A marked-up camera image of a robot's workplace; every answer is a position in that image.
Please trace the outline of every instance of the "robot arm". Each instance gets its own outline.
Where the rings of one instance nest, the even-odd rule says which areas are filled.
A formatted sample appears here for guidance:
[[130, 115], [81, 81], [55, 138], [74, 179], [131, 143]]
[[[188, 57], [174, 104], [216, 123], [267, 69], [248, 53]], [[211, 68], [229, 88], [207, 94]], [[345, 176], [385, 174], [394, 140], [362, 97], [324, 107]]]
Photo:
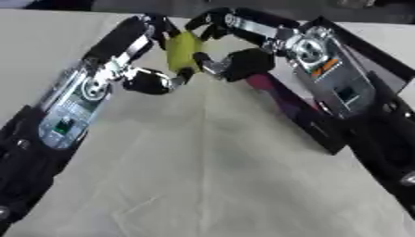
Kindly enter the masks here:
[[0, 130], [0, 235], [24, 218], [52, 186], [84, 140], [90, 124], [123, 81], [129, 91], [171, 93], [193, 72], [170, 78], [160, 71], [132, 66], [166, 32], [179, 31], [165, 17], [139, 15], [121, 22], [65, 70], [33, 106], [25, 106]]
[[[214, 19], [211, 12], [221, 15]], [[249, 15], [238, 9], [211, 12], [192, 20], [186, 28], [197, 28], [201, 25], [198, 22], [207, 17], [210, 20], [206, 21], [214, 21], [218, 27], [207, 28], [202, 37], [219, 39], [234, 33], [258, 48], [229, 54], [221, 62], [211, 60], [205, 53], [196, 53], [198, 66], [218, 79], [232, 82], [267, 73], [274, 68], [275, 56], [285, 57], [294, 74], [313, 94], [319, 111], [357, 159], [415, 218], [412, 109], [374, 72], [363, 68], [331, 29], [303, 29], [285, 19], [272, 19], [268, 14], [261, 17], [258, 12]], [[217, 28], [219, 35], [212, 30]]]

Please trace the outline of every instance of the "white table surface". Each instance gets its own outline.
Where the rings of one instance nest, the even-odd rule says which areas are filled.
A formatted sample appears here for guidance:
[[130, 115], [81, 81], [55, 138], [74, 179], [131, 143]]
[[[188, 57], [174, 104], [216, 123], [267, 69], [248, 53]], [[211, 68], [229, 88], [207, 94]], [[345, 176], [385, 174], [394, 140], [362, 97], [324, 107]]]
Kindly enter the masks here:
[[[127, 16], [0, 10], [1, 124]], [[414, 26], [342, 25], [415, 68]], [[246, 47], [232, 37], [208, 45], [216, 56]], [[138, 63], [166, 69], [158, 49]], [[325, 155], [245, 84], [197, 75], [166, 96], [116, 90], [55, 186], [7, 236], [414, 234], [349, 149]]]

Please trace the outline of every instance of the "yellow object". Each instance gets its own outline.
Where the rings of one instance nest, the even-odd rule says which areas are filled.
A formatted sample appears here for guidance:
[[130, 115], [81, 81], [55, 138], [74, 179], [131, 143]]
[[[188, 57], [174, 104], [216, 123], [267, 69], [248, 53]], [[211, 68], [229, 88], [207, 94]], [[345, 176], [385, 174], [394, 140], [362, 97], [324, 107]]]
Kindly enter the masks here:
[[169, 70], [178, 72], [183, 68], [192, 68], [195, 72], [199, 67], [193, 60], [193, 54], [202, 51], [202, 41], [189, 31], [185, 31], [166, 42], [167, 62]]

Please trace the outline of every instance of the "robotic finger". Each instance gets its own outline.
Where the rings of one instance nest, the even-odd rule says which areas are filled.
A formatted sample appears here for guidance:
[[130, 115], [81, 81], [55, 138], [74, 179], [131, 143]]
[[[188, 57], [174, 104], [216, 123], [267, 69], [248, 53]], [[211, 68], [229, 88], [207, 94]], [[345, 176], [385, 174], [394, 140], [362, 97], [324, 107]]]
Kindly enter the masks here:
[[227, 82], [247, 79], [275, 68], [274, 55], [260, 48], [233, 52], [221, 62], [213, 61], [208, 54], [199, 52], [194, 54], [194, 60], [203, 72]]
[[220, 39], [232, 34], [257, 46], [262, 46], [267, 38], [275, 37], [279, 27], [296, 28], [299, 23], [249, 8], [216, 8], [189, 21], [185, 28], [194, 31], [208, 25], [201, 39]]

